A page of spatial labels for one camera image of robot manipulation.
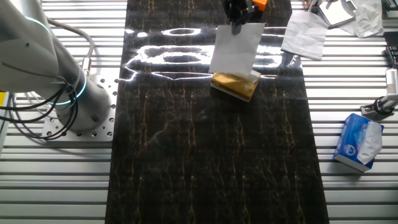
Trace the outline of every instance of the blue tissue box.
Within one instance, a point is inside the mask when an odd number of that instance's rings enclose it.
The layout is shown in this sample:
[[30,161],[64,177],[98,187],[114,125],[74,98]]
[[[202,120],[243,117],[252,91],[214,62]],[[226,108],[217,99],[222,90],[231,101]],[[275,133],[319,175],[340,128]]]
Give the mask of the blue tissue box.
[[362,164],[361,161],[357,160],[369,121],[371,120],[356,114],[351,114],[347,117],[337,143],[334,159],[361,172],[372,169],[374,159],[367,164]]

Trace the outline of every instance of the white napkin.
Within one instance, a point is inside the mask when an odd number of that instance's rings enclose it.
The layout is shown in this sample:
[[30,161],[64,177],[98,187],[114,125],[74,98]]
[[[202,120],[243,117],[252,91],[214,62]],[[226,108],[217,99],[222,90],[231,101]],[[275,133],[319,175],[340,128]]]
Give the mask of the white napkin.
[[251,74],[264,24],[242,25],[232,34],[232,26],[218,26],[210,73]]
[[381,146],[381,125],[370,121],[366,129],[364,141],[356,158],[366,165],[381,151]]
[[311,12],[292,14],[287,24],[282,50],[321,60],[328,24]]
[[356,19],[340,29],[360,38],[376,35],[383,31],[382,5],[380,0],[353,0],[357,10]]

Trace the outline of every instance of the black marble surface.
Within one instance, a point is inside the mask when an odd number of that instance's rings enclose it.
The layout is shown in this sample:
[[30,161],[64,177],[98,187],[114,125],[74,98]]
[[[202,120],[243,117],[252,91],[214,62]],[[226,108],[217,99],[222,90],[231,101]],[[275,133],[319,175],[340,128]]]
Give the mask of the black marble surface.
[[218,0],[128,0],[106,223],[328,223],[300,58],[270,0],[250,103],[210,88]]

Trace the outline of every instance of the screw hole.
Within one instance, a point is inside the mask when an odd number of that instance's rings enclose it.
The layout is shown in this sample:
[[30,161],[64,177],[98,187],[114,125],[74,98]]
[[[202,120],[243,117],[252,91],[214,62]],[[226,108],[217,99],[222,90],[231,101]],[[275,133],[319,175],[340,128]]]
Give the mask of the screw hole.
[[91,119],[95,122],[95,123],[100,123],[100,119],[98,118],[98,116],[97,115],[95,115],[95,114],[93,114],[93,115],[91,115]]

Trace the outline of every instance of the metal mounting plate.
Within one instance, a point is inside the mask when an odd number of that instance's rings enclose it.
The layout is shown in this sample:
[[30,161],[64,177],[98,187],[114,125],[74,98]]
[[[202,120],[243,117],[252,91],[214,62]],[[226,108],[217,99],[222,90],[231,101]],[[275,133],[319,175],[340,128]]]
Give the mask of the metal mounting plate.
[[[108,117],[95,129],[90,131],[82,131],[75,133],[68,131],[66,136],[62,136],[52,141],[84,141],[84,142],[109,142],[113,140],[113,129],[114,129],[114,117],[116,111],[116,100],[118,92],[118,83],[115,82],[117,76],[111,75],[91,75],[90,79],[104,87],[111,98],[112,108],[109,111]],[[51,116],[57,116],[55,112],[51,113]],[[63,127],[63,124],[57,119],[46,118],[44,121],[43,136],[56,133]]]

